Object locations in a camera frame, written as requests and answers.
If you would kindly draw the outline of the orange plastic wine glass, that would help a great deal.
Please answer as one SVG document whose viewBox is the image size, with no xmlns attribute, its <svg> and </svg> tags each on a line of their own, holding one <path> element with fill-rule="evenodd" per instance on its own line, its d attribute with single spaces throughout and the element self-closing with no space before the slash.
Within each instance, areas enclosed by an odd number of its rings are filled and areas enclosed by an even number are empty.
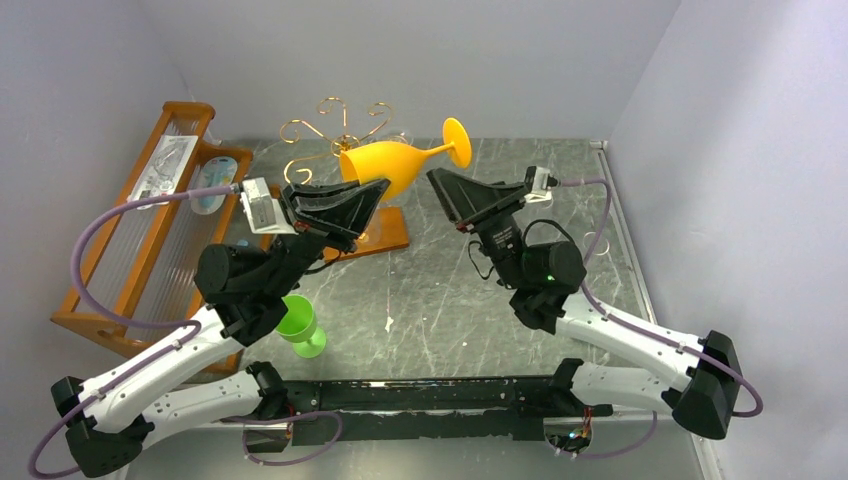
<svg viewBox="0 0 848 480">
<path fill-rule="evenodd" d="M 443 143 L 430 149 L 419 149 L 397 141 L 378 141 L 341 153 L 339 168 L 342 180 L 366 184 L 388 180 L 390 184 L 381 197 L 388 202 L 403 193 L 416 179 L 426 162 L 439 154 L 450 156 L 459 168 L 468 168 L 472 161 L 472 146 L 464 126 L 453 117 L 442 126 Z"/>
</svg>

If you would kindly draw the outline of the clear wine glass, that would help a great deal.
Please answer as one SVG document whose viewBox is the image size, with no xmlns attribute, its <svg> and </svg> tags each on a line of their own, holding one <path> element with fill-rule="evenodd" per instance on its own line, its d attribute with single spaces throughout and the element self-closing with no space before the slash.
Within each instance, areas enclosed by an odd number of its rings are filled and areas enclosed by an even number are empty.
<svg viewBox="0 0 848 480">
<path fill-rule="evenodd" d="M 383 139 L 407 145 L 412 145 L 414 143 L 414 135 L 406 128 L 391 129 L 384 135 Z"/>
</svg>

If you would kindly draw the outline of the clear champagne flute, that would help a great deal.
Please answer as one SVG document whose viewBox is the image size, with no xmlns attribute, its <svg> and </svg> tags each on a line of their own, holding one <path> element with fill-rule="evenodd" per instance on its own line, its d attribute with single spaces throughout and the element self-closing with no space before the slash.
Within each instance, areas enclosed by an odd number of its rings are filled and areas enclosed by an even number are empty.
<svg viewBox="0 0 848 480">
<path fill-rule="evenodd" d="M 376 247 L 388 242 L 390 240 L 390 233 L 390 228 L 386 227 L 386 222 L 381 217 L 374 218 L 362 233 L 360 240 L 365 246 Z"/>
</svg>

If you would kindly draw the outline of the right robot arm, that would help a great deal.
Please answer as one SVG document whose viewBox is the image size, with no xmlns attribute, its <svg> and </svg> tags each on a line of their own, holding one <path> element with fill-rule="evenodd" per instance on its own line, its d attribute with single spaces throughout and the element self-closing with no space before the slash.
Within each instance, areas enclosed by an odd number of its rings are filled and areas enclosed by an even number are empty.
<svg viewBox="0 0 848 480">
<path fill-rule="evenodd" d="M 428 171 L 427 178 L 448 220 L 458 231 L 476 235 L 525 327 L 563 334 L 629 361 L 620 368 L 563 360 L 549 389 L 556 411 L 571 415 L 627 406 L 669 415 L 703 438 L 726 438 L 731 420 L 741 415 L 735 406 L 744 380 L 733 341 L 717 331 L 697 336 L 665 329 L 601 302 L 586 284 L 594 249 L 581 248 L 568 233 L 559 241 L 529 243 L 529 230 L 513 215 L 531 198 L 548 197 L 561 186 L 549 170 L 530 167 L 524 180 L 510 184 L 484 183 L 443 168 Z"/>
</svg>

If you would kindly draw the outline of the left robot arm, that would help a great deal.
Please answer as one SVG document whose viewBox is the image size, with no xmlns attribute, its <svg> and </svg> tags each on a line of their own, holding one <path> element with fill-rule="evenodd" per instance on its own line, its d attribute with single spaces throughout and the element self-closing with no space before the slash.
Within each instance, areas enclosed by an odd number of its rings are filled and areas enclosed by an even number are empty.
<svg viewBox="0 0 848 480">
<path fill-rule="evenodd" d="M 183 382 L 272 333 L 287 314 L 285 297 L 327 267 L 325 250 L 354 251 L 390 185 L 386 178 L 290 185 L 271 201 L 273 247 L 206 246 L 194 276 L 203 305 L 191 318 L 166 324 L 161 340 L 99 376 L 52 386 L 61 416 L 55 431 L 64 434 L 75 470 L 102 477 L 195 425 L 278 417 L 286 390 L 267 363 L 217 384 L 187 389 Z"/>
</svg>

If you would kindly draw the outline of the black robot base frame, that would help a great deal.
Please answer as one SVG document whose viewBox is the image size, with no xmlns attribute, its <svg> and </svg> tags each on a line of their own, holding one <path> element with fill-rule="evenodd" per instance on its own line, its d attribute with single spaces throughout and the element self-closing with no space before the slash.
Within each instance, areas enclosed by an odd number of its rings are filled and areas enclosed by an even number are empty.
<svg viewBox="0 0 848 480">
<path fill-rule="evenodd" d="M 414 380 L 286 381 L 285 395 L 245 415 L 250 430 L 290 427 L 292 446 L 413 439 L 547 439 L 548 419 L 609 417 L 609 404 L 586 406 L 549 376 Z"/>
</svg>

